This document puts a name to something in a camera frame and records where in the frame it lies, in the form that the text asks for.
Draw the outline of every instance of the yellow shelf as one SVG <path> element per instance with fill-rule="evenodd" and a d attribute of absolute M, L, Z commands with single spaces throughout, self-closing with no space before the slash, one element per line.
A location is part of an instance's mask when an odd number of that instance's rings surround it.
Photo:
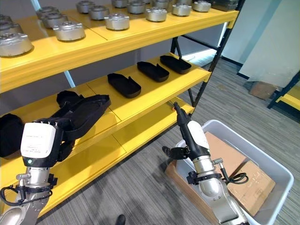
<path fill-rule="evenodd" d="M 283 101 L 295 109 L 300 110 L 300 87 L 294 86 L 288 93 L 280 97 L 276 102 Z"/>
<path fill-rule="evenodd" d="M 70 20 L 80 21 L 88 27 L 85 29 L 85 39 L 60 42 L 53 31 L 45 29 L 35 16 L 16 21 L 28 34 L 34 50 L 23 56 L 1 59 L 0 93 L 192 31 L 225 22 L 231 22 L 228 27 L 232 27 L 238 15 L 238 11 L 215 9 L 208 13 L 192 12 L 188 17 L 176 17 L 169 13 L 167 20 L 159 23 L 145 20 L 144 14 L 129 15 L 131 25 L 128 30 L 111 31 L 103 26 L 103 22 L 90 21 L 88 15 L 75 10 L 65 13 Z"/>
<path fill-rule="evenodd" d="M 140 72 L 136 65 L 116 72 L 126 77 L 130 76 L 142 87 L 141 94 L 135 98 L 124 98 L 111 87 L 107 81 L 107 77 L 87 83 L 95 93 L 105 93 L 110 96 L 112 100 L 110 109 L 122 122 L 132 122 L 137 117 L 150 112 L 199 82 L 206 81 L 210 76 L 210 72 L 196 65 L 192 65 L 189 73 L 181 75 L 160 63 L 159 57 L 151 59 L 148 62 L 154 65 L 159 63 L 163 68 L 168 70 L 170 72 L 168 79 L 164 82 L 156 82 Z"/>
<path fill-rule="evenodd" d="M 58 41 L 52 29 L 45 29 L 35 16 L 17 20 L 31 40 L 33 51 L 1 58 L 0 93 L 90 63 L 93 48 L 106 40 L 85 27 L 86 38 L 76 42 Z"/>
<path fill-rule="evenodd" d="M 150 62 L 153 64 L 159 63 L 159 57 L 150 60 Z M 76 140 L 69 158 L 142 117 L 188 88 L 207 80 L 210 76 L 210 72 L 195 65 L 192 65 L 191 71 L 185 75 L 177 74 L 167 67 L 165 68 L 170 71 L 169 78 L 160 83 L 139 72 L 136 65 L 118 71 L 117 73 L 131 76 L 141 85 L 141 94 L 132 99 L 124 98 L 119 94 L 108 83 L 106 76 L 70 89 L 82 94 L 84 97 L 94 94 L 109 94 L 112 104 L 91 130 L 85 136 Z M 56 95 L 52 95 L 10 113 L 19 116 L 23 122 L 31 122 L 39 118 L 47 118 L 58 109 Z M 15 183 L 15 175 L 26 170 L 22 157 L 12 160 L 0 158 L 0 165 L 0 187 Z"/>
<path fill-rule="evenodd" d="M 194 109 L 179 98 L 171 100 L 172 103 L 175 101 L 188 113 Z M 165 103 L 87 150 L 51 168 L 50 172 L 58 177 L 58 184 L 54 187 L 53 195 L 39 216 L 54 208 L 175 122 L 176 112 Z M 7 199 L 13 201 L 15 193 L 7 193 Z"/>
<path fill-rule="evenodd" d="M 164 22 L 150 22 L 146 20 L 145 14 L 133 15 L 129 14 L 126 8 L 114 8 L 111 5 L 107 7 L 111 13 L 128 15 L 130 19 L 129 29 L 121 31 L 108 30 L 105 27 L 105 21 L 91 20 L 89 15 L 80 14 L 76 9 L 71 9 L 64 13 L 81 22 L 105 39 L 109 41 L 114 40 L 114 43 L 118 41 L 118 47 L 121 48 L 119 45 L 123 47 L 127 45 L 130 50 L 187 34 L 192 31 L 234 21 L 238 14 L 238 11 L 223 12 L 212 8 L 208 13 L 192 11 L 189 16 L 180 17 L 172 15 L 170 12 L 172 11 L 172 6 L 170 4 L 167 19 Z"/>

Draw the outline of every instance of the white wall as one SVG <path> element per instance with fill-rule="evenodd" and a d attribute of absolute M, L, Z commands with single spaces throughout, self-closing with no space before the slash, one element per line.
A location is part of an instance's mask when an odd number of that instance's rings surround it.
<path fill-rule="evenodd" d="M 249 81 L 286 86 L 300 69 L 300 1 L 283 0 L 240 70 Z"/>
<path fill-rule="evenodd" d="M 222 55 L 244 63 L 280 2 L 281 0 L 246 0 Z"/>

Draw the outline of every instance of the black clamp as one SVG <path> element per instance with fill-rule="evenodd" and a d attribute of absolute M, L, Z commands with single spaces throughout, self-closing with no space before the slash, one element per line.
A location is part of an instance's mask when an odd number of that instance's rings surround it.
<path fill-rule="evenodd" d="M 213 173 L 202 177 L 197 177 L 197 173 L 195 171 L 191 171 L 188 173 L 187 182 L 188 184 L 198 185 L 200 181 L 209 180 L 211 178 L 221 178 L 221 177 L 222 175 L 220 173 Z"/>
<path fill-rule="evenodd" d="M 57 185 L 57 177 L 54 177 L 54 174 L 52 173 L 49 174 L 48 183 L 49 185 L 45 187 L 27 187 L 27 186 L 16 185 L 13 191 L 15 192 L 25 191 L 27 193 L 41 193 L 45 191 L 50 191 L 51 189 L 53 189 L 55 185 Z"/>

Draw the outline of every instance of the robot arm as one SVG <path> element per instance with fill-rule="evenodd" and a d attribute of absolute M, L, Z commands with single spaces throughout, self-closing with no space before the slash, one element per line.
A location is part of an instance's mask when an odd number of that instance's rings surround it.
<path fill-rule="evenodd" d="M 108 95 L 83 98 L 64 104 L 54 115 L 24 126 L 21 154 L 26 173 L 16 176 L 19 184 L 4 187 L 1 200 L 11 206 L 0 216 L 0 225 L 34 225 L 46 206 L 57 178 L 50 168 L 66 159 L 75 140 L 82 137 L 110 105 Z M 17 193 L 15 202 L 5 198 L 5 190 Z"/>
<path fill-rule="evenodd" d="M 163 151 L 173 159 L 180 160 L 189 157 L 193 161 L 196 172 L 188 173 L 188 183 L 199 185 L 201 198 L 211 207 L 220 224 L 248 225 L 240 206 L 229 195 L 227 186 L 221 179 L 222 175 L 215 171 L 214 165 L 218 164 L 226 181 L 231 181 L 223 167 L 222 159 L 211 160 L 209 145 L 202 127 L 199 123 L 192 121 L 176 102 L 174 108 L 177 112 L 177 123 L 187 147 L 170 149 L 164 146 Z"/>

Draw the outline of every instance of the white plastic bin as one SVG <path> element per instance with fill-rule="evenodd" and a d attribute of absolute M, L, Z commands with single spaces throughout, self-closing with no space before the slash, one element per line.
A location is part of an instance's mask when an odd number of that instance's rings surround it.
<path fill-rule="evenodd" d="M 281 207 L 293 186 L 294 177 L 291 172 L 218 120 L 209 120 L 202 126 L 202 128 L 204 132 L 212 133 L 217 138 L 246 155 L 276 182 L 272 192 L 269 194 L 268 198 L 254 217 L 251 217 L 244 211 L 251 225 L 274 224 L 276 216 L 281 210 Z M 176 145 L 176 147 L 185 146 L 186 144 L 184 140 L 180 141 Z M 177 161 L 176 171 L 185 181 L 187 180 L 186 177 L 188 176 L 188 172 L 192 170 L 195 169 L 190 159 Z M 199 192 L 198 186 L 193 185 L 193 188 L 195 191 Z"/>

